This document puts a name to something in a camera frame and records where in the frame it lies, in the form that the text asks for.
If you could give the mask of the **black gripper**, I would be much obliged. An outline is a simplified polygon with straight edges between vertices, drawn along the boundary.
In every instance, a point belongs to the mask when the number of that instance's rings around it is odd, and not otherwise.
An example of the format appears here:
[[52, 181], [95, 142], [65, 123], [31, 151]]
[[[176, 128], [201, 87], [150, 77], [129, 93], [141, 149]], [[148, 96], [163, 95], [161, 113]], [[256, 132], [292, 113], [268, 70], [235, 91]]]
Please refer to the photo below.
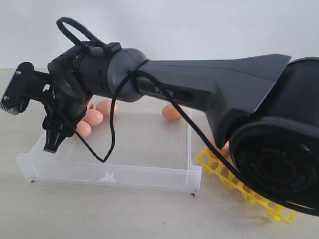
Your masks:
[[75, 128], [87, 110], [90, 96], [85, 94], [80, 99], [69, 97], [62, 92], [42, 92], [42, 104], [46, 112], [42, 127], [45, 130], [44, 151], [56, 153], [65, 138], [75, 133]]

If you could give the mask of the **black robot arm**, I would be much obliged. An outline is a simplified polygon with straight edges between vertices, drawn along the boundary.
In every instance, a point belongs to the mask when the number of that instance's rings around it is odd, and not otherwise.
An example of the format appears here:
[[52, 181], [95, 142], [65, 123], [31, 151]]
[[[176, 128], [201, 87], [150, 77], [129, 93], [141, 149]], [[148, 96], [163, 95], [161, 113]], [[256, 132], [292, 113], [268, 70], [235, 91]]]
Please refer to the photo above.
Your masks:
[[77, 43], [48, 64], [44, 149], [70, 137], [92, 96], [150, 96], [205, 113], [214, 152], [280, 205], [319, 214], [319, 60], [269, 54], [235, 60], [151, 61], [119, 43]]

